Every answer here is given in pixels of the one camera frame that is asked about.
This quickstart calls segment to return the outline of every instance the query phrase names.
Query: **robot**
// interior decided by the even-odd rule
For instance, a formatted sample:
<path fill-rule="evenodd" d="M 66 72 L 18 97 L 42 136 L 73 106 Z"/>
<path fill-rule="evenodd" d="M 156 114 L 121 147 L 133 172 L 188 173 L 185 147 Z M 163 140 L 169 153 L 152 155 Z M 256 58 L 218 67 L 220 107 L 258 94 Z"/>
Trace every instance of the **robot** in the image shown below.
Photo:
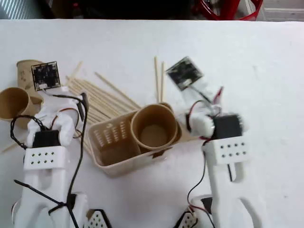
<path fill-rule="evenodd" d="M 28 123 L 28 136 L 22 144 L 26 148 L 24 181 L 15 180 L 23 190 L 21 199 L 12 207 L 14 227 L 37 227 L 39 214 L 47 209 L 50 225 L 55 228 L 110 228 L 103 210 L 89 209 L 84 193 L 71 192 L 73 184 L 68 175 L 69 151 L 66 147 L 75 132 L 80 132 L 81 125 L 85 125 L 86 95 L 73 98 L 68 96 L 67 87 L 56 90 L 60 95 L 49 94 L 52 97 Z"/>

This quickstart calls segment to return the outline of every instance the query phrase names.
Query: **bamboo skewer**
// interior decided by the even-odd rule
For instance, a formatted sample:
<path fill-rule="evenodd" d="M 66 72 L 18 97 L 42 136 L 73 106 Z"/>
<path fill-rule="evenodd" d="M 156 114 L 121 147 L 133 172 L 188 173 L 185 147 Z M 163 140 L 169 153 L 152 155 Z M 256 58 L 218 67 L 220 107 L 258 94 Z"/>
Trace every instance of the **bamboo skewer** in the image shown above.
<path fill-rule="evenodd" d="M 157 103 L 160 102 L 160 93 L 158 89 L 158 68 L 157 68 L 157 57 L 154 57 L 154 71 L 155 71 L 155 85 L 156 85 L 156 101 Z"/>
<path fill-rule="evenodd" d="M 97 75 L 97 77 L 99 77 L 101 80 L 103 80 L 103 82 L 105 82 L 108 86 L 110 86 L 113 90 L 115 90 L 116 92 L 118 92 L 121 96 L 123 96 L 126 100 L 128 100 L 131 104 L 133 104 L 134 107 L 140 108 L 140 106 L 135 101 L 133 101 L 131 98 L 129 98 L 126 94 L 124 94 L 117 87 L 115 87 L 111 82 L 109 82 L 108 80 L 106 80 L 99 73 L 95 72 L 95 74 Z"/>
<path fill-rule="evenodd" d="M 83 63 L 83 61 L 80 61 L 80 62 L 77 64 L 76 68 L 74 69 L 73 73 L 71 74 L 71 77 L 69 77 L 69 80 L 68 80 L 68 82 L 66 83 L 66 86 L 69 86 L 69 85 L 70 85 L 71 81 L 74 79 L 74 77 L 75 77 L 76 74 L 78 73 L 78 71 L 79 71 L 79 69 L 80 69 L 82 63 Z"/>
<path fill-rule="evenodd" d="M 164 98 L 164 73 L 165 73 L 165 63 L 161 63 L 161 102 L 163 102 Z"/>

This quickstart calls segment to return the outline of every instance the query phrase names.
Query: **white tablecloth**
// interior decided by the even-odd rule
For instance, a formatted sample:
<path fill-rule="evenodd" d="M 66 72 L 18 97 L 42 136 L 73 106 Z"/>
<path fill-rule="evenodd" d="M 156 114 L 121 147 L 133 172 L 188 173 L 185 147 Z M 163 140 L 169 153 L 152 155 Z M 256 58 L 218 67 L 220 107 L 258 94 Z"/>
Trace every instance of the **white tablecloth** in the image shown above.
<path fill-rule="evenodd" d="M 190 56 L 210 85 L 225 87 L 224 111 L 240 112 L 249 123 L 247 135 L 272 227 L 302 227 L 304 23 L 0 21 L 0 90 L 17 85 L 19 60 L 57 61 L 62 82 L 83 60 L 79 77 L 106 88 L 97 71 L 146 105 L 156 101 L 154 56 L 167 67 Z M 176 112 L 182 109 L 182 97 L 168 78 L 165 100 Z M 2 148 L 10 143 L 7 122 L 0 121 L 0 135 Z M 202 174 L 200 143 L 178 145 L 166 160 L 115 179 L 85 154 L 74 190 L 89 196 L 90 208 L 104 209 L 114 228 L 172 227 Z M 75 165 L 78 141 L 69 150 Z M 12 227 L 10 208 L 21 195 L 13 179 L 23 179 L 23 154 L 19 147 L 0 154 L 1 227 Z M 193 196 L 207 193 L 208 178 Z"/>

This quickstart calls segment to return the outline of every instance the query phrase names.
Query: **brown paper cup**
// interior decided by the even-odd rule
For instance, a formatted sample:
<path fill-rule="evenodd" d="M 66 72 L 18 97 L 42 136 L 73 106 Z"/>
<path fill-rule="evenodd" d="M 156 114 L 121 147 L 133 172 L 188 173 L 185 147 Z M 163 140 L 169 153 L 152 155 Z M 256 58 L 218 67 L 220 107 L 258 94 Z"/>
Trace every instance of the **brown paper cup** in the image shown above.
<path fill-rule="evenodd" d="M 166 148 L 178 132 L 173 112 L 161 104 L 140 109 L 132 118 L 131 134 L 140 147 L 148 150 Z"/>
<path fill-rule="evenodd" d="M 27 91 L 30 96 L 30 99 L 34 104 L 40 104 L 43 101 L 43 98 L 35 91 L 31 66 L 42 63 L 43 62 L 41 61 L 33 59 L 22 60 L 17 62 L 18 87 Z"/>
<path fill-rule="evenodd" d="M 0 119 L 12 121 L 17 115 L 35 115 L 37 113 L 28 93 L 21 88 L 11 87 L 0 93 Z M 19 118 L 16 125 L 27 129 L 30 119 Z"/>

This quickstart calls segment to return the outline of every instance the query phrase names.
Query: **white plastic bracket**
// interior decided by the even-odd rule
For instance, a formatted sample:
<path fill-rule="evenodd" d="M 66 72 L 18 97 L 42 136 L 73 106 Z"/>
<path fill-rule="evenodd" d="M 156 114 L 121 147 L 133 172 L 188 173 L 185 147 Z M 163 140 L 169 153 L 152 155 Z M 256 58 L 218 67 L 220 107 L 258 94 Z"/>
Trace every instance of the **white plastic bracket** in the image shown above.
<path fill-rule="evenodd" d="M 68 154 L 65 147 L 52 146 L 27 149 L 24 157 L 24 170 L 65 168 Z"/>
<path fill-rule="evenodd" d="M 102 213 L 96 210 L 91 218 L 88 220 L 85 228 L 108 228 Z"/>
<path fill-rule="evenodd" d="M 211 140 L 202 149 L 206 152 L 210 185 L 213 195 L 211 206 L 216 228 L 229 228 L 236 200 L 249 212 L 254 228 L 267 228 L 268 217 L 250 162 L 248 141 L 244 136 Z M 228 164 L 234 164 L 236 178 L 231 181 Z"/>

